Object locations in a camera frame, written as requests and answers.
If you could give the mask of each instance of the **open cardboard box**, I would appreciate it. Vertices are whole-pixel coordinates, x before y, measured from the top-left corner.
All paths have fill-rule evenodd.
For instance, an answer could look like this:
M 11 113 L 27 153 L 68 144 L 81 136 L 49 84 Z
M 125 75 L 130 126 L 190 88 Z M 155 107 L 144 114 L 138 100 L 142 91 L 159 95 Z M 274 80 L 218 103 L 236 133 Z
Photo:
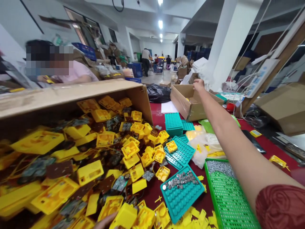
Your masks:
M 18 140 L 38 125 L 81 116 L 76 102 L 109 95 L 115 101 L 130 98 L 133 107 L 153 125 L 146 86 L 124 79 L 104 80 L 65 87 L 25 90 L 0 97 L 0 139 Z
M 223 104 L 222 99 L 212 93 L 210 95 L 220 105 Z M 193 89 L 193 85 L 172 85 L 171 100 L 186 121 L 197 121 L 207 118 L 199 93 Z

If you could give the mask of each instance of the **white pillar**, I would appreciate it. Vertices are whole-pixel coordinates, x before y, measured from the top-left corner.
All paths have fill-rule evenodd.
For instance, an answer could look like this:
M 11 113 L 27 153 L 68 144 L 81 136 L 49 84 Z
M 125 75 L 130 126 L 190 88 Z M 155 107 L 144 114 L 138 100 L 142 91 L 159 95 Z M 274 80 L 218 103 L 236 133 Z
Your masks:
M 263 0 L 225 0 L 208 62 L 212 90 L 226 81 Z
M 185 39 L 185 33 L 179 33 L 177 57 L 182 57 L 184 55 L 184 45 L 182 44 L 181 39 Z

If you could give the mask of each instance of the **pink shirt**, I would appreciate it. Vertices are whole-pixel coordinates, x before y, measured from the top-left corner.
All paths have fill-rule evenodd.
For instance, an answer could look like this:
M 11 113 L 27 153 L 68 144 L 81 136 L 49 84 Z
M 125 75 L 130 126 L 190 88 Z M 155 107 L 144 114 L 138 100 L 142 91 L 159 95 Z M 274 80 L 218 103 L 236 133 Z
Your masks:
M 78 79 L 82 75 L 89 75 L 92 82 L 98 81 L 98 78 L 90 71 L 90 69 L 76 60 L 73 61 L 73 67 L 69 68 L 69 75 L 54 75 L 52 78 L 60 80 L 63 83 L 71 82 Z

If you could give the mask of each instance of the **window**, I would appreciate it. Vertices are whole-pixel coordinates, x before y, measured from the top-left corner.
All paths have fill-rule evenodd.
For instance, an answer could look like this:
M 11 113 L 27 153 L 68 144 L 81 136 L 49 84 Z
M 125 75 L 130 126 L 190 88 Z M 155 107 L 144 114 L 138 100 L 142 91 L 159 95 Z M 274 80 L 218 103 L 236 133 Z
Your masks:
M 115 36 L 115 31 L 112 29 L 109 29 L 109 32 L 110 32 L 112 42 L 118 42 L 117 37 Z

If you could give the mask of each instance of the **green plastic tray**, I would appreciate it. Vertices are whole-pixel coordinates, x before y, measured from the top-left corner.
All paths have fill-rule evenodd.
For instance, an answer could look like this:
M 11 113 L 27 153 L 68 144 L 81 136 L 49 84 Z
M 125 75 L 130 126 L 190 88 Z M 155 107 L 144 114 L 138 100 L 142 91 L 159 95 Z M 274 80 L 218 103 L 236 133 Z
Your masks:
M 207 158 L 206 161 L 228 163 L 228 160 L 220 159 Z M 261 228 L 238 180 L 222 172 L 214 172 L 210 175 L 206 163 L 204 169 L 206 171 L 207 182 L 209 184 L 219 229 Z

